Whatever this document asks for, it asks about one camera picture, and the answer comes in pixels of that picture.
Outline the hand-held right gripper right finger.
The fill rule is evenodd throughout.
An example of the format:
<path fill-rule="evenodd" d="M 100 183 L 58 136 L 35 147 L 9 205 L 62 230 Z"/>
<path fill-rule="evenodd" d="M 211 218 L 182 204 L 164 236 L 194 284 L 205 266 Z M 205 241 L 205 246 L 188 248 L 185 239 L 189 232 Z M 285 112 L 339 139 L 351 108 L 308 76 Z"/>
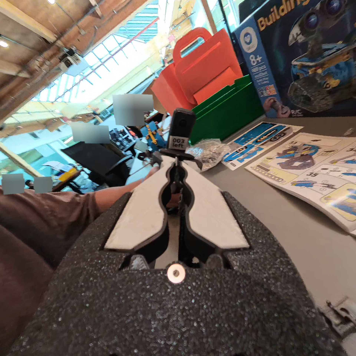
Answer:
<path fill-rule="evenodd" d="M 187 227 L 194 239 L 222 252 L 249 248 L 221 189 L 187 163 L 182 170 Z"/>

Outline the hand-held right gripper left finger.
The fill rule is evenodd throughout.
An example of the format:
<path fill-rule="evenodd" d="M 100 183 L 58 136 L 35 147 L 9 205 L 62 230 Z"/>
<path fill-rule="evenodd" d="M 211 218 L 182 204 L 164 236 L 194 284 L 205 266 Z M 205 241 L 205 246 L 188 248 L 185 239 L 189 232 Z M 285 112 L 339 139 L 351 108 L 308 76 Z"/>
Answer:
<path fill-rule="evenodd" d="M 168 215 L 163 205 L 163 192 L 169 186 L 170 163 L 136 187 L 106 241 L 106 250 L 135 252 L 164 235 Z"/>

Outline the pile of grey track pieces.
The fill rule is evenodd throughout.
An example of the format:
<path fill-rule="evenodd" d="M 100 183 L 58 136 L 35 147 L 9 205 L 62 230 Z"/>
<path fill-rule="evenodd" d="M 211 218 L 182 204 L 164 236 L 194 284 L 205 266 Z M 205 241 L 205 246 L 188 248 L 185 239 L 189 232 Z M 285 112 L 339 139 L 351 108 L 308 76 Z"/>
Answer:
<path fill-rule="evenodd" d="M 326 300 L 317 306 L 329 330 L 342 342 L 355 352 L 356 341 L 356 303 L 349 296 L 343 296 L 339 301 L 332 303 Z"/>

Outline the person's left forearm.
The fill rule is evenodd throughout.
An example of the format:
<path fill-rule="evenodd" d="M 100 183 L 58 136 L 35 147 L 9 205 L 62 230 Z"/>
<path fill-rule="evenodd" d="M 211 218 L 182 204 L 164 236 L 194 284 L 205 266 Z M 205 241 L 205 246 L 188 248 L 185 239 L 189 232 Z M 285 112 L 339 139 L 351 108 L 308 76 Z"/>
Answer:
<path fill-rule="evenodd" d="M 94 194 L 95 201 L 100 213 L 103 213 L 108 208 L 120 199 L 124 194 L 131 193 L 137 186 L 145 181 L 145 178 L 137 180 L 129 185 L 121 187 L 111 187 L 96 191 Z"/>

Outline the grey desk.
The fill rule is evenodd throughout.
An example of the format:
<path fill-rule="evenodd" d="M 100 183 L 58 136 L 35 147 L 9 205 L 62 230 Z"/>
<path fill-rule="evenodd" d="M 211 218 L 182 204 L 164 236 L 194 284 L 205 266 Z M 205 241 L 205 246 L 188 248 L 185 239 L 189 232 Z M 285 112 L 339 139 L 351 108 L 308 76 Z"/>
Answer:
<path fill-rule="evenodd" d="M 246 169 L 219 164 L 203 173 L 229 192 L 278 239 L 314 299 L 323 307 L 343 297 L 356 300 L 356 244 L 325 214 L 262 181 Z"/>

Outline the person's left hand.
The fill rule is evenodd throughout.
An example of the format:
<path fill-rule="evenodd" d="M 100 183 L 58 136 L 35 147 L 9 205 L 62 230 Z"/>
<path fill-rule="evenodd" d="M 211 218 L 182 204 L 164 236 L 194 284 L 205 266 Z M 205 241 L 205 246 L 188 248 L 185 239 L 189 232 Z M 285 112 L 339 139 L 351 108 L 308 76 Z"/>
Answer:
<path fill-rule="evenodd" d="M 153 176 L 156 172 L 158 172 L 160 169 L 159 166 L 153 166 L 150 171 L 147 173 L 147 175 L 141 180 L 143 183 L 144 181 L 148 180 L 151 176 Z"/>

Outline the crumpled clear plastic bag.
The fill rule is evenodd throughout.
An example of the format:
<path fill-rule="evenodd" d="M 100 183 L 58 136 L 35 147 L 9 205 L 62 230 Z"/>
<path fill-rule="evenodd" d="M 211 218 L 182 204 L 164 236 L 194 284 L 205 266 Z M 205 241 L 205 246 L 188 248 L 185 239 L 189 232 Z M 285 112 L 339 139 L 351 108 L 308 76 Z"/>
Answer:
<path fill-rule="evenodd" d="M 201 171 L 204 172 L 220 163 L 229 151 L 229 145 L 223 144 L 220 139 L 204 139 L 190 146 L 187 153 L 202 163 Z"/>

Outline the green plastic bin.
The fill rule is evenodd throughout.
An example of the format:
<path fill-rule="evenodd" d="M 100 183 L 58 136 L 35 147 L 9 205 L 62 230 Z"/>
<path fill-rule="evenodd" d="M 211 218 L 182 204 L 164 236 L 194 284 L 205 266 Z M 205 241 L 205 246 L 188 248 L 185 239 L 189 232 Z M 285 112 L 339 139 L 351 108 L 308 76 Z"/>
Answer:
<path fill-rule="evenodd" d="M 264 115 L 251 76 L 236 79 L 193 108 L 196 121 L 189 143 L 204 139 L 225 140 Z"/>

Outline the orange paper bag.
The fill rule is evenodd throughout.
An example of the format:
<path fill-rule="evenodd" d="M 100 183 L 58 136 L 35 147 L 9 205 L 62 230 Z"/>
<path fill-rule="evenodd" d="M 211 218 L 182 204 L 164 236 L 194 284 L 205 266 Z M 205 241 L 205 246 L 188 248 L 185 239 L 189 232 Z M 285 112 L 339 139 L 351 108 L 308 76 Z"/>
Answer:
<path fill-rule="evenodd" d="M 173 114 L 176 108 L 192 110 L 242 76 L 226 30 L 211 35 L 198 27 L 176 42 L 173 63 L 162 70 L 151 89 L 165 111 Z"/>

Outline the black office chair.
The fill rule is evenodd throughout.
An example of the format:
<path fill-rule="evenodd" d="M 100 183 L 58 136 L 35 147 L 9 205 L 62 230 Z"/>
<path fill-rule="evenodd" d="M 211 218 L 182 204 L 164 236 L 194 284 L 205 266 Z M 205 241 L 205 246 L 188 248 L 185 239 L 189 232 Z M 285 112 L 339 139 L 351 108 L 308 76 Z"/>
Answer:
<path fill-rule="evenodd" d="M 108 144 L 78 142 L 61 151 L 88 169 L 90 180 L 109 187 L 125 185 L 134 159 L 132 154 L 119 149 L 113 141 Z"/>

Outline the blue sticker sheet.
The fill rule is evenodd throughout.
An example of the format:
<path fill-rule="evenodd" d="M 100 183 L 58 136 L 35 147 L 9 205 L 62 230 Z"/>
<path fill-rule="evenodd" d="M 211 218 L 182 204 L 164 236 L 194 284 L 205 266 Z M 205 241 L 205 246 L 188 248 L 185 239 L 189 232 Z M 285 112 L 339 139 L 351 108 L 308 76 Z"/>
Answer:
<path fill-rule="evenodd" d="M 229 152 L 222 158 L 221 163 L 234 171 L 302 128 L 304 127 L 260 122 L 228 143 Z"/>

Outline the building instruction booklet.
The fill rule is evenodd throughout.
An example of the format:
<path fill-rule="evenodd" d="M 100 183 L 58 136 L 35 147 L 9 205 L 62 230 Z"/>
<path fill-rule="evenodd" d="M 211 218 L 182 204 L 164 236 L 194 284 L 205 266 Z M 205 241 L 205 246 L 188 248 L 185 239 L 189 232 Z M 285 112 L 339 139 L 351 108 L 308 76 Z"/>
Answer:
<path fill-rule="evenodd" d="M 245 167 L 356 236 L 356 138 L 298 133 Z"/>

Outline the blue building set box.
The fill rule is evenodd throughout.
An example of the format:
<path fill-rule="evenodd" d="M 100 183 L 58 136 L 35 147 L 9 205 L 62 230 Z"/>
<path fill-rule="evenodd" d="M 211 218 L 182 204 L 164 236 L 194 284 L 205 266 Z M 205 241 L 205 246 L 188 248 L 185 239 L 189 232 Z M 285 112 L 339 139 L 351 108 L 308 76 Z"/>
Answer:
<path fill-rule="evenodd" d="M 233 32 L 268 118 L 356 113 L 356 2 L 265 1 Z"/>

